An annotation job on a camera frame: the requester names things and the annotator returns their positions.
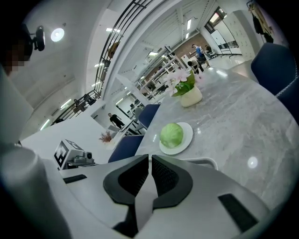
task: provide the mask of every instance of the window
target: window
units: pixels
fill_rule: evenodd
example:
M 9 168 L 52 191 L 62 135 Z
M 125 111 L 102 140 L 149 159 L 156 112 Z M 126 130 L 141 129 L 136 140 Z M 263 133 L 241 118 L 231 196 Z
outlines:
M 214 27 L 221 22 L 225 17 L 226 13 L 218 7 L 210 20 L 206 23 L 205 28 L 208 30 L 209 33 L 213 33 L 215 31 Z

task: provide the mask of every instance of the metal railing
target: metal railing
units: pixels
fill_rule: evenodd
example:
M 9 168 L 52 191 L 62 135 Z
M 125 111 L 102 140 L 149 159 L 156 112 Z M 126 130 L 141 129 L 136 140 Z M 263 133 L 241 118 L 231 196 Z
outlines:
M 122 12 L 120 17 L 117 19 L 115 25 L 110 32 L 106 43 L 104 45 L 103 51 L 99 59 L 99 66 L 97 69 L 94 90 L 88 92 L 90 98 L 98 100 L 101 97 L 103 83 L 107 71 L 109 69 L 110 60 L 113 58 L 114 52 L 117 49 L 118 42 L 123 38 L 126 30 L 131 25 L 131 23 L 136 19 L 136 17 L 152 2 L 153 0 L 133 0 Z M 73 103 L 67 107 L 61 115 L 58 116 L 56 120 L 53 121 L 52 125 L 76 117 L 85 111 L 90 104 L 86 101 L 85 96 L 82 96 L 76 103 Z
M 98 99 L 100 99 L 100 94 L 96 90 L 92 90 L 82 96 L 79 99 L 75 99 L 74 103 L 68 106 L 58 117 L 53 121 L 51 125 L 65 121 L 66 119 L 71 119 L 84 112 L 89 106 L 93 105 Z
M 113 58 L 119 42 L 124 37 L 124 34 L 136 17 L 152 2 L 153 0 L 134 0 L 126 7 L 110 32 L 103 51 L 99 59 L 99 66 L 95 78 L 94 89 L 101 95 L 103 83 L 107 71 L 109 69 L 110 60 Z

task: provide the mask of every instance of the white vase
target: white vase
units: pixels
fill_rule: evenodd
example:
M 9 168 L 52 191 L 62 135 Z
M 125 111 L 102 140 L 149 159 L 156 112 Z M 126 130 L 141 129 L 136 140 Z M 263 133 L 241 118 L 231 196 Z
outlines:
M 183 107 L 192 106 L 202 100 L 202 94 L 200 90 L 194 86 L 192 90 L 188 91 L 181 96 L 181 105 Z

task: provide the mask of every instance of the navy blue chair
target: navy blue chair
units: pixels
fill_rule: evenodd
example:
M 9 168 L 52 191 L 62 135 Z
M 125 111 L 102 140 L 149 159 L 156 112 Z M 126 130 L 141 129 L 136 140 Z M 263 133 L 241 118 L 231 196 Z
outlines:
M 295 79 L 296 62 L 287 47 L 267 42 L 253 59 L 251 70 L 261 86 L 277 95 Z
M 147 105 L 138 117 L 139 122 L 147 129 L 150 126 L 160 105 Z
M 125 136 L 116 146 L 108 162 L 115 162 L 133 157 L 143 139 L 143 135 Z
M 275 95 L 299 124 L 298 69 L 292 52 L 284 46 L 265 43 L 251 69 L 259 84 Z

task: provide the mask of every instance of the green leaves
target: green leaves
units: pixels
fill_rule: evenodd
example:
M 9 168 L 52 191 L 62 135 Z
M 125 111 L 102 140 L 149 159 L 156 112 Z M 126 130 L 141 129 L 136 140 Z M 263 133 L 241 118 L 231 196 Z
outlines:
M 179 88 L 178 85 L 176 85 L 176 89 L 178 90 L 177 93 L 173 94 L 172 96 L 179 96 L 179 95 L 184 95 L 188 91 L 192 90 L 195 84 L 195 77 L 194 73 L 191 70 L 190 71 L 191 75 L 187 77 L 187 81 L 181 82 L 184 86 Z

